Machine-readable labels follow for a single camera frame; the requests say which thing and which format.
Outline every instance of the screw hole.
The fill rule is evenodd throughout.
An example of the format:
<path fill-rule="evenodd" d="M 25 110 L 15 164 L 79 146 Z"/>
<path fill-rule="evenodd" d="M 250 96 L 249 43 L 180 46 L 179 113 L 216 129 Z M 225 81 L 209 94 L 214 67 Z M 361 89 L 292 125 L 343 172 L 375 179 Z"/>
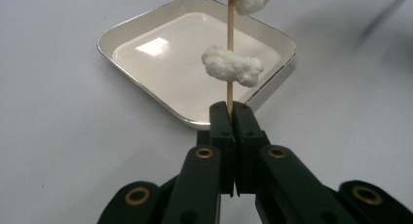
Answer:
<path fill-rule="evenodd" d="M 125 202 L 128 205 L 142 205 L 148 201 L 150 192 L 145 187 L 137 187 L 130 190 L 125 196 Z"/>
<path fill-rule="evenodd" d="M 281 148 L 271 148 L 268 151 L 268 154 L 273 157 L 273 158 L 285 158 L 286 157 L 286 153 L 285 151 L 283 151 Z"/>
<path fill-rule="evenodd" d="M 382 196 L 368 187 L 357 185 L 353 188 L 352 192 L 357 199 L 369 205 L 380 205 L 383 202 Z"/>
<path fill-rule="evenodd" d="M 198 149 L 195 152 L 195 155 L 197 155 L 198 158 L 208 159 L 213 156 L 213 151 L 208 148 L 202 148 L 202 149 Z"/>

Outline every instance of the table surface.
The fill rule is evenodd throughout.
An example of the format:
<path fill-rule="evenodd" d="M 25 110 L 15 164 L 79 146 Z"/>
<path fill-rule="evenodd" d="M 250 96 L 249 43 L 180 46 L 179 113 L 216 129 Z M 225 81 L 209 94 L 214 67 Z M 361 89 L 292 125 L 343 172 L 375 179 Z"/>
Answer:
<path fill-rule="evenodd" d="M 174 0 L 0 0 L 0 222 L 95 223 L 124 185 L 163 184 L 196 131 L 96 49 Z M 270 0 L 295 70 L 256 111 L 325 185 L 359 179 L 413 210 L 413 0 Z M 253 196 L 221 223 L 260 223 Z"/>

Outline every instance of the square tray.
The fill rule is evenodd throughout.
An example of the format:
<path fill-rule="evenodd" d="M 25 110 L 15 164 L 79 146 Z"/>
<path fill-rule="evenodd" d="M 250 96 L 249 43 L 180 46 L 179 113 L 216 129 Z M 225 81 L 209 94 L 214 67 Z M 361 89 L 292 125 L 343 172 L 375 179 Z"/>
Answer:
<path fill-rule="evenodd" d="M 214 0 L 177 0 L 114 26 L 97 47 L 183 123 L 205 130 L 209 107 L 226 100 L 226 83 L 207 75 L 201 56 L 210 46 L 226 48 L 226 18 L 227 6 Z M 291 72 L 286 65 L 296 48 L 288 36 L 250 17 L 235 14 L 234 27 L 234 52 L 264 64 L 256 87 L 234 84 L 234 100 L 255 110 L 266 99 L 258 98 L 263 88 L 279 86 Z"/>

